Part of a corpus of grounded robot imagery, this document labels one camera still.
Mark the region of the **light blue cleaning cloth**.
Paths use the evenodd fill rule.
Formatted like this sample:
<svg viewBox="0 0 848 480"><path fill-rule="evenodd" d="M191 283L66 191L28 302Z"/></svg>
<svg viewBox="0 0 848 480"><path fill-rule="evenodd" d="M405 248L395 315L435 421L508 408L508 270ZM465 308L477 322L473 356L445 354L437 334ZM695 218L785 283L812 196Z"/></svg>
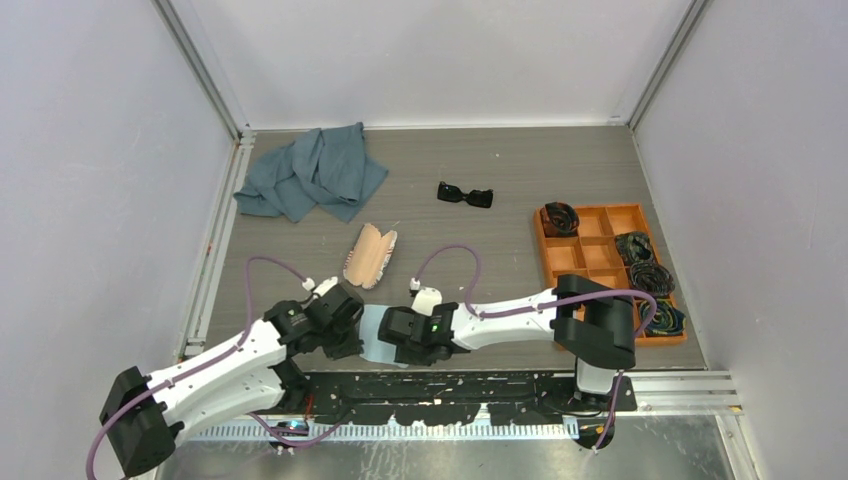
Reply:
<svg viewBox="0 0 848 480"><path fill-rule="evenodd" d="M359 338L362 341L360 356L369 362L408 368L409 365L395 360L397 346L378 338L379 327L388 305L367 304L359 321Z"/></svg>

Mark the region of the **patterned glasses case tan lining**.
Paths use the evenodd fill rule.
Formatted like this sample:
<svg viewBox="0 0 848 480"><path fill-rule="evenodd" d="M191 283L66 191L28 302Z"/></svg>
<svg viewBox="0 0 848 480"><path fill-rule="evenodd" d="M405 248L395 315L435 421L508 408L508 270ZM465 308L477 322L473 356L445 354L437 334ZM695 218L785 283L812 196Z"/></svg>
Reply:
<svg viewBox="0 0 848 480"><path fill-rule="evenodd" d="M373 289L383 277L397 239L395 230L382 233L375 225L364 224L345 260L345 280L354 287Z"/></svg>

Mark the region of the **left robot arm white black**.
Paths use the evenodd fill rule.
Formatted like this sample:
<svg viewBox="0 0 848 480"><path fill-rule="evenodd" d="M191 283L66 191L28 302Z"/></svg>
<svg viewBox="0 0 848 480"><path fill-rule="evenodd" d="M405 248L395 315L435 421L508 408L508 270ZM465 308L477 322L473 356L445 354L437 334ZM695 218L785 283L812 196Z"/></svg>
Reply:
<svg viewBox="0 0 848 480"><path fill-rule="evenodd" d="M312 387L294 356L317 348L329 359L360 354L363 311L361 296L330 278L196 357L150 374L136 367L119 373L99 420L123 474L158 467L192 436L234 417L302 411Z"/></svg>

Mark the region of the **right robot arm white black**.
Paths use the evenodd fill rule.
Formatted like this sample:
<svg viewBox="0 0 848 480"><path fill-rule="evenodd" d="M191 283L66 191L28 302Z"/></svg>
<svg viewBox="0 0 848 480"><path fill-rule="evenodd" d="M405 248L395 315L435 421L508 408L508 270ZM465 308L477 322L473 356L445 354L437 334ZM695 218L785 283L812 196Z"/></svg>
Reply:
<svg viewBox="0 0 848 480"><path fill-rule="evenodd" d="M560 276L556 286L537 294L489 304L444 303L438 291L421 288L411 306L383 313L377 337L394 346L395 362L417 366L494 344L552 341L574 355L571 397L591 411L636 363L637 294L576 274Z"/></svg>

